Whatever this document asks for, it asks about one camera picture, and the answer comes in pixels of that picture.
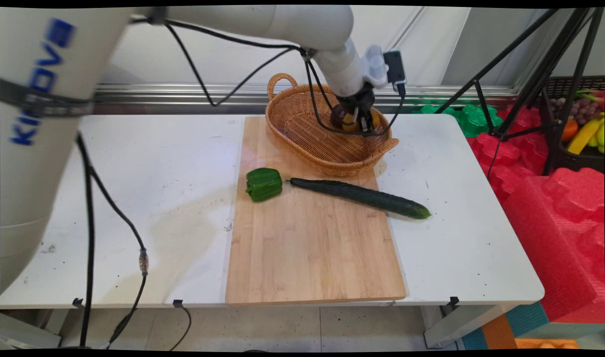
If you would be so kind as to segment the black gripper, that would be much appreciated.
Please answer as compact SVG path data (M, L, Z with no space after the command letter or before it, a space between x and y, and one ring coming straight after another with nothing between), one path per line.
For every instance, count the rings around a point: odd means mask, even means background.
M337 104L333 106L332 113L337 115L352 115L352 124L360 125L365 135L373 132L372 108L374 104L374 87L368 82L364 82L363 87L355 94L350 96L340 96L335 94Z

